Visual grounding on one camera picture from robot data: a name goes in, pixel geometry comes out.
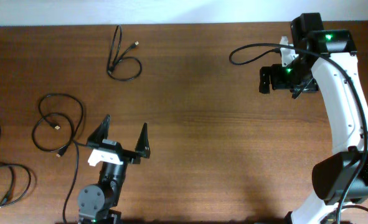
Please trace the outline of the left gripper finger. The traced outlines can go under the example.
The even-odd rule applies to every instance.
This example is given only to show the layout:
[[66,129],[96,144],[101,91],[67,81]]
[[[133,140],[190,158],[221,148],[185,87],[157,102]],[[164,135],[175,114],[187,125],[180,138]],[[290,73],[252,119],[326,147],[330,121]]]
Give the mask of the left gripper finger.
[[87,138],[88,147],[98,147],[108,137],[111,116],[107,114],[100,125]]
[[140,136],[138,138],[135,152],[139,154],[141,157],[150,158],[151,150],[148,139],[148,124],[144,123]]

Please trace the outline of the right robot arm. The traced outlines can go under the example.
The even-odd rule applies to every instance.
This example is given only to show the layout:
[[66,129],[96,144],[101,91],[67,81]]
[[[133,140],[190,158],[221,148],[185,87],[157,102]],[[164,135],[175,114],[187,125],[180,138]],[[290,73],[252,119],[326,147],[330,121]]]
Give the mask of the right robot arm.
[[325,29],[317,12],[294,19],[291,34],[270,45],[281,63],[260,69],[259,90],[289,90],[293,98],[320,91],[333,154],[313,167],[313,191],[284,222],[341,223],[344,209],[361,208],[368,199],[368,105],[357,49],[348,30]]

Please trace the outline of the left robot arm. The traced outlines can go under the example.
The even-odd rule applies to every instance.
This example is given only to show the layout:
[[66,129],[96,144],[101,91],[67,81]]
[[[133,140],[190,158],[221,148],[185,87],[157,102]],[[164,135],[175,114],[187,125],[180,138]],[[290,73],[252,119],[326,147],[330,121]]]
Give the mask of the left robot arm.
[[121,213],[112,208],[118,205],[127,167],[140,164],[142,158],[148,159],[151,155],[147,123],[141,128],[134,151],[129,151],[119,142],[108,139],[110,120],[110,115],[106,115],[87,139],[87,146],[92,149],[88,164],[95,167],[101,162],[102,167],[98,182],[79,192],[79,223],[120,223]]

